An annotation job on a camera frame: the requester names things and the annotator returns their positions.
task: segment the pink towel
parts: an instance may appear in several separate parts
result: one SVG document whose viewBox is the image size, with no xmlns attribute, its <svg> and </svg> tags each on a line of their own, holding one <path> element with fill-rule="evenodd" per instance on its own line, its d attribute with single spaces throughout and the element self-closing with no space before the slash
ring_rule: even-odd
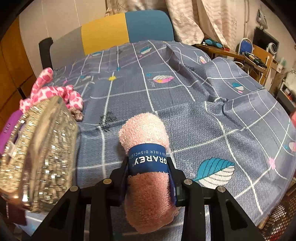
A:
<svg viewBox="0 0 296 241">
<path fill-rule="evenodd" d="M 129 119 L 119 131 L 126 153 L 133 146 L 155 143 L 169 148 L 162 121 L 150 113 Z M 173 221 L 178 209 L 171 201 L 169 176 L 164 172 L 146 172 L 128 177 L 124 209 L 126 219 L 139 233 L 158 230 Z"/>
<path fill-rule="evenodd" d="M 36 105 L 40 101 L 58 95 L 63 98 L 67 108 L 71 112 L 75 112 L 76 115 L 74 117 L 79 116 L 79 118 L 76 118 L 76 120 L 81 121 L 82 119 L 80 120 L 80 118 L 83 117 L 81 117 L 81 111 L 83 109 L 82 97 L 77 91 L 74 90 L 73 85 L 67 85 L 64 87 L 43 87 L 45 84 L 48 84 L 52 81 L 52 76 L 53 71 L 51 68 L 46 68 L 41 72 L 32 87 L 30 98 L 20 100 L 20 110 L 25 113 L 28 109 L 30 109 L 32 106 Z"/>
</svg>

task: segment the wooden desk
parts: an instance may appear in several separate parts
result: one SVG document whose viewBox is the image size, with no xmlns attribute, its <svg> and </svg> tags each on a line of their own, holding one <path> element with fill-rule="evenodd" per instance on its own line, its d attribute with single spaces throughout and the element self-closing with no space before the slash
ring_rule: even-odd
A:
<svg viewBox="0 0 296 241">
<path fill-rule="evenodd" d="M 262 68 L 262 67 L 256 65 L 252 60 L 250 60 L 246 56 L 245 56 L 245 59 L 244 59 L 244 65 L 248 69 L 247 70 L 247 74 L 248 75 L 250 75 L 250 73 L 251 73 L 250 72 L 250 67 L 253 70 L 257 70 L 258 71 L 258 76 L 259 76 L 258 79 L 256 79 L 255 76 L 251 76 L 251 77 L 254 78 L 256 81 L 258 81 L 259 84 L 265 82 L 265 78 L 264 78 L 263 82 L 261 82 L 261 80 L 262 80 L 263 76 L 266 76 L 267 75 L 267 71 L 268 71 L 267 69 Z"/>
<path fill-rule="evenodd" d="M 213 46 L 195 44 L 194 47 L 199 48 L 199 49 L 205 51 L 206 53 L 208 53 L 211 59 L 214 59 L 216 57 L 216 54 L 221 54 L 221 55 L 225 55 L 225 56 L 229 56 L 229 57 L 233 57 L 233 58 L 238 58 L 238 59 L 242 59 L 242 60 L 244 60 L 244 57 L 245 57 L 241 54 L 238 54 L 237 52 L 235 52 L 233 50 L 226 51 L 224 49 L 216 48 Z"/>
</svg>

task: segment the beige curtain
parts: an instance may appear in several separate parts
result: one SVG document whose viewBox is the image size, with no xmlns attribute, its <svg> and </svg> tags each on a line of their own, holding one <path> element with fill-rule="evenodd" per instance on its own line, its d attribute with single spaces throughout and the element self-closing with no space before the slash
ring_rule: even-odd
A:
<svg viewBox="0 0 296 241">
<path fill-rule="evenodd" d="M 236 0 L 107 0 L 106 15 L 145 9 L 169 13 L 176 41 L 199 44 L 206 35 L 235 48 Z"/>
</svg>

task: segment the glittery gold bag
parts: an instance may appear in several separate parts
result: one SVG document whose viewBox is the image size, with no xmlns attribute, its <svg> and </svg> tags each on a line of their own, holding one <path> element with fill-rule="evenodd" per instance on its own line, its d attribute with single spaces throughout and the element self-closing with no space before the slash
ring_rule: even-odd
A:
<svg viewBox="0 0 296 241">
<path fill-rule="evenodd" d="M 72 185 L 78 126 L 54 96 L 21 116 L 0 160 L 0 194 L 33 212 L 49 211 Z"/>
</svg>

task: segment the blue label band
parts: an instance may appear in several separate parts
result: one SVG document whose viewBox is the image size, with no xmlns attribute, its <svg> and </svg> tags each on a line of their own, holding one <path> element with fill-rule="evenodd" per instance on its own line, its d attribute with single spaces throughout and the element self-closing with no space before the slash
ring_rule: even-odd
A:
<svg viewBox="0 0 296 241">
<path fill-rule="evenodd" d="M 128 172 L 132 176 L 145 172 L 168 173 L 165 148 L 154 143 L 133 146 L 128 151 Z"/>
</svg>

